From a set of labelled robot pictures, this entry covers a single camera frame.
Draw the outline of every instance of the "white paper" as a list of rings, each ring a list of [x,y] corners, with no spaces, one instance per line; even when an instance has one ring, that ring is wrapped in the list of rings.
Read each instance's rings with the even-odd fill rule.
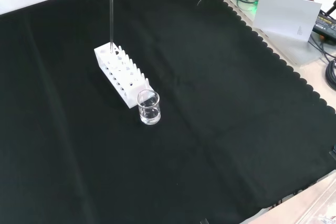
[[[308,0],[259,0],[253,27],[308,41],[321,6]]]

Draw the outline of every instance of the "white table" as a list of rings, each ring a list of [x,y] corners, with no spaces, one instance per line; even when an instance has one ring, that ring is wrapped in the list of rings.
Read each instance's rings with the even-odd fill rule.
[[[230,2],[230,0],[224,0],[224,1],[227,2],[228,5],[231,6],[233,10],[236,11],[238,15],[242,17],[242,20],[245,21],[248,26],[252,26],[251,21],[245,15],[243,15],[242,12],[233,3]],[[332,6],[335,0],[316,0],[316,1],[322,3],[322,9],[324,11],[327,11]],[[262,36],[264,41],[268,44],[268,47],[272,48],[273,51],[281,57],[281,59],[285,60],[289,66],[293,67],[295,72],[299,73],[302,78],[306,79],[307,83],[314,88],[314,91],[318,92],[321,95],[321,98],[326,100],[329,106],[336,109],[336,91],[332,90],[328,86],[324,78],[324,73],[327,67],[325,60],[320,59],[303,67],[295,66],[288,60],[288,58],[286,58],[286,54],[281,52],[261,30],[254,28],[253,30],[259,33],[259,35]]]

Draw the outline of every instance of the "electronic equipment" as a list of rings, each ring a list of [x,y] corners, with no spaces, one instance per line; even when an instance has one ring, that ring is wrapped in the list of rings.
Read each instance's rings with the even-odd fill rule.
[[[319,14],[316,19],[313,31],[325,39],[336,42],[336,20],[331,19],[323,14]]]

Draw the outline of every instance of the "table surface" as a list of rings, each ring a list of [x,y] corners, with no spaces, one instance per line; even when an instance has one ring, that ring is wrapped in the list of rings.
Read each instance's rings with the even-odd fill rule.
[[[336,179],[336,173],[261,215],[249,224],[295,224]]]
[[[248,26],[250,27],[252,26],[252,22],[245,15],[242,15],[239,9],[234,4],[232,4],[230,0],[224,0],[224,1],[227,2],[228,5],[231,6],[237,12],[237,14],[242,18],[243,21],[246,22]],[[328,10],[335,0],[315,0],[315,1],[322,3],[322,9]],[[325,81],[324,73],[326,71],[327,65],[323,59],[317,60],[302,67],[295,66],[286,58],[286,55],[283,54],[279,50],[279,48],[277,48],[269,40],[269,38],[267,38],[267,36],[260,29],[253,28],[253,30],[259,33],[260,36],[262,36],[264,41],[268,44],[268,47],[270,47],[274,52],[276,52],[281,57],[281,59],[285,60],[287,62],[287,65],[293,67],[295,72],[299,73],[302,78],[306,79],[307,83],[314,88],[314,91],[318,92],[321,95],[321,98],[323,98],[329,106],[336,109],[336,92],[332,90]]]

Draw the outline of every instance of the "water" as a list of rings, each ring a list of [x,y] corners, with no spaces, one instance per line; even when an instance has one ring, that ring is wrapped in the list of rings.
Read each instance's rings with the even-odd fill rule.
[[[161,118],[161,113],[159,108],[139,108],[140,119],[144,124],[153,125],[157,123]]]

